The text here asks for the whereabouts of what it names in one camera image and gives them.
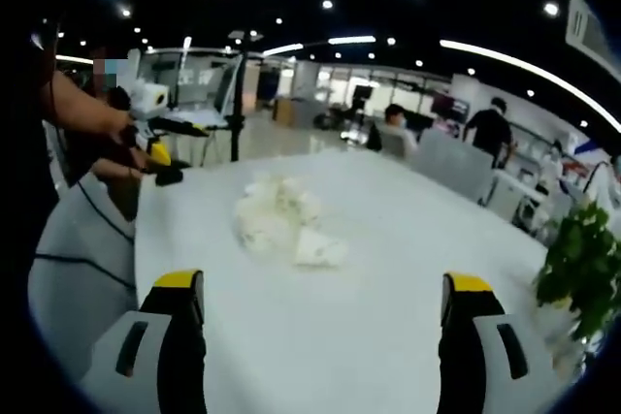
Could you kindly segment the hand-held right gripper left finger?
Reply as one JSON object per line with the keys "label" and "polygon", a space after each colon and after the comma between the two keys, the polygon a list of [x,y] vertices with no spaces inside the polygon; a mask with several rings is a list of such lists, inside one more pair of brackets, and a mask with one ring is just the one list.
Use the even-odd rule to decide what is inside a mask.
{"label": "hand-held right gripper left finger", "polygon": [[204,276],[158,278],[94,344],[82,392],[101,413],[205,413]]}

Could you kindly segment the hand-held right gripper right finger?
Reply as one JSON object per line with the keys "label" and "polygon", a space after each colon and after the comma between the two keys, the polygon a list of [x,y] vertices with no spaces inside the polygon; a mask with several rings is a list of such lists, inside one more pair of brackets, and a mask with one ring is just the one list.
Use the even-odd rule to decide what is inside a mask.
{"label": "hand-held right gripper right finger", "polygon": [[545,413],[563,391],[530,322],[475,275],[442,278],[440,413]]}

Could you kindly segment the person's left hand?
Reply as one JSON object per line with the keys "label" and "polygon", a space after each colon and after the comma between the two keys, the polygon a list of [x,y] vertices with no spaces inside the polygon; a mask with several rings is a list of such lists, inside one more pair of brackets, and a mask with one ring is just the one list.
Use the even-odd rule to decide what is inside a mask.
{"label": "person's left hand", "polygon": [[129,148],[136,168],[140,172],[145,172],[147,170],[147,155],[137,145],[136,127],[128,112],[114,112],[111,136],[118,143]]}

